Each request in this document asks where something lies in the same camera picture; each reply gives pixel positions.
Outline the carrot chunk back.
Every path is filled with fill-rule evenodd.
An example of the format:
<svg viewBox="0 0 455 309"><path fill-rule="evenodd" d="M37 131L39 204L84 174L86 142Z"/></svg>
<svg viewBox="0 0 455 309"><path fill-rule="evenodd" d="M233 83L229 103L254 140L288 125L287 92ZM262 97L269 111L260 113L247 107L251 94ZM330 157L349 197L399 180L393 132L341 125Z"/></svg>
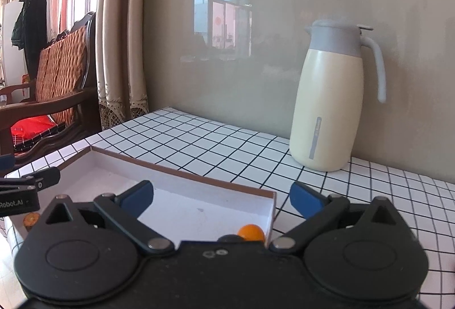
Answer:
<svg viewBox="0 0 455 309"><path fill-rule="evenodd" d="M30 212L27 213L23 218L23 226L27 232L29 232L39 221L40 213Z"/></svg>

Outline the small kumquat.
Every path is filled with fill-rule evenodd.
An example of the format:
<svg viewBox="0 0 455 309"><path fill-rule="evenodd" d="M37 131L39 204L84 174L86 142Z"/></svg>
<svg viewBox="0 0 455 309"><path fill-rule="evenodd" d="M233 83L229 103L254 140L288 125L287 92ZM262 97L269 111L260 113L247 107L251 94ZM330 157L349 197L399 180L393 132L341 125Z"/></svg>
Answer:
<svg viewBox="0 0 455 309"><path fill-rule="evenodd" d="M256 224L242 226L238 230L237 235L246 241L259 241L261 243L266 241L264 231Z"/></svg>

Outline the red cushion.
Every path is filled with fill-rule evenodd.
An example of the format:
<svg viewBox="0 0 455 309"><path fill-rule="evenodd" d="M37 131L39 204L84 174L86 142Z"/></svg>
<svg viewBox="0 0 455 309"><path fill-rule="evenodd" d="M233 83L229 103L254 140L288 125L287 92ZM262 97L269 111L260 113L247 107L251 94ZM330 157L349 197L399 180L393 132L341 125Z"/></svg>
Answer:
<svg viewBox="0 0 455 309"><path fill-rule="evenodd" d="M22 144L35 136L51 130L57 123L49 116L38 116L19 120L11 127L12 142Z"/></svg>

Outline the brown cardboard box tray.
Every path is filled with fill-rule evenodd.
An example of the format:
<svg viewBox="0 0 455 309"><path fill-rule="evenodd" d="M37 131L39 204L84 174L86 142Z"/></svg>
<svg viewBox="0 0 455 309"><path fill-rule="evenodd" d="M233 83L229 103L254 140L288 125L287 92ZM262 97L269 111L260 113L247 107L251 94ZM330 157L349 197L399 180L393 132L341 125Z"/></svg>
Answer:
<svg viewBox="0 0 455 309"><path fill-rule="evenodd" d="M59 194L75 202L89 202L103 193L121 194L150 181L152 204L140 222L179 244L183 240L215 241L255 224L269 239L276 194L173 170L143 160L87 147L62 162L58 184L39 192L42 213Z"/></svg>

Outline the checkered white tablecloth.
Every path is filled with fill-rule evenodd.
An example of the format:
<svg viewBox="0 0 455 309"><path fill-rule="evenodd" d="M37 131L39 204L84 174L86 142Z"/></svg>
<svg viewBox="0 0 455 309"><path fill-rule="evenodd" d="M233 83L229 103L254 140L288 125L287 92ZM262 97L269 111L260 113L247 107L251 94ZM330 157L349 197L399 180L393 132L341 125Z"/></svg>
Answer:
<svg viewBox="0 0 455 309"><path fill-rule="evenodd" d="M428 308L454 306L454 185L421 172L353 157L331 173L311 170L290 155L285 138L208 120L167 107L56 150L18 175L60 165L88 146L222 181L276 193L272 234L301 222L290 202L293 182L366 202L388 197L419 238L430 262L420 293Z"/></svg>

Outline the cream grey thermos jug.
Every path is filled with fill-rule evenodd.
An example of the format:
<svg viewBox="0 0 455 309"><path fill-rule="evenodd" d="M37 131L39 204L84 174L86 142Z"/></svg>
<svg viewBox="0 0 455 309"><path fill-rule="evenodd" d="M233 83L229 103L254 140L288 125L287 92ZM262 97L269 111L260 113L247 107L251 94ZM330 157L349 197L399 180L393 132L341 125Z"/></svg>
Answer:
<svg viewBox="0 0 455 309"><path fill-rule="evenodd" d="M312 170L334 172L349 161L364 96L361 49L376 64L377 99L386 101L386 70L379 45L363 35L366 25L316 20L303 62L290 136L290 154Z"/></svg>

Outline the wooden rattan bench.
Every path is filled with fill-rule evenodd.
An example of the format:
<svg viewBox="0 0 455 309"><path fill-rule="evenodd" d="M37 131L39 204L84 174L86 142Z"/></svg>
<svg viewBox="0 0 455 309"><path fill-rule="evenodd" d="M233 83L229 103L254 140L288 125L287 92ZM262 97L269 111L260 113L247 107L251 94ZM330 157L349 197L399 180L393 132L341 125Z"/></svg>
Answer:
<svg viewBox="0 0 455 309"><path fill-rule="evenodd" d="M95 44L96 14L89 12L41 51L35 80L1 89L7 96L1 154L15 157L10 170L101 131ZM50 119L53 127L29 139L13 133L21 120L37 117Z"/></svg>

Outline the dark chestnut centre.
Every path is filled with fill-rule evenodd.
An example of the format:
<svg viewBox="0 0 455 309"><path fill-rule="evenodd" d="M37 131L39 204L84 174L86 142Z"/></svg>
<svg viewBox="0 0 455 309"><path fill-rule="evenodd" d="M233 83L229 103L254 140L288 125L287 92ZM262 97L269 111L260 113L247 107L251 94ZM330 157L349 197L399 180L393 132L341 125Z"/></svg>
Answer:
<svg viewBox="0 0 455 309"><path fill-rule="evenodd" d="M219 243L240 243L245 239L237 234L226 234L218 238Z"/></svg>

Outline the dark hanging coat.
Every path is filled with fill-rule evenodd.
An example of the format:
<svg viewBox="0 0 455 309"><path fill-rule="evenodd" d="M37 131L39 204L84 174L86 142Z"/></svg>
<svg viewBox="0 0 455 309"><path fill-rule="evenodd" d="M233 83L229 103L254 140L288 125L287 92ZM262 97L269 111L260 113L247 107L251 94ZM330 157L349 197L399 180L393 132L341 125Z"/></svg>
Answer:
<svg viewBox="0 0 455 309"><path fill-rule="evenodd" d="M11 42L24 50L28 75L35 80L41 51L47 47L47 0L19 0L22 9L15 22Z"/></svg>

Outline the beige curtain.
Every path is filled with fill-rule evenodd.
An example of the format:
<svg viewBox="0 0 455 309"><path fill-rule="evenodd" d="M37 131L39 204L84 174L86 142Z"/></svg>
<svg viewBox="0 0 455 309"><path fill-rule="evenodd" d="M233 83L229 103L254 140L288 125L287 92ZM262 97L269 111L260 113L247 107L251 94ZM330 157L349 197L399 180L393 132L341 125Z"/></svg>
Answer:
<svg viewBox="0 0 455 309"><path fill-rule="evenodd" d="M96 77L103 129L148 113L143 0L97 0Z"/></svg>

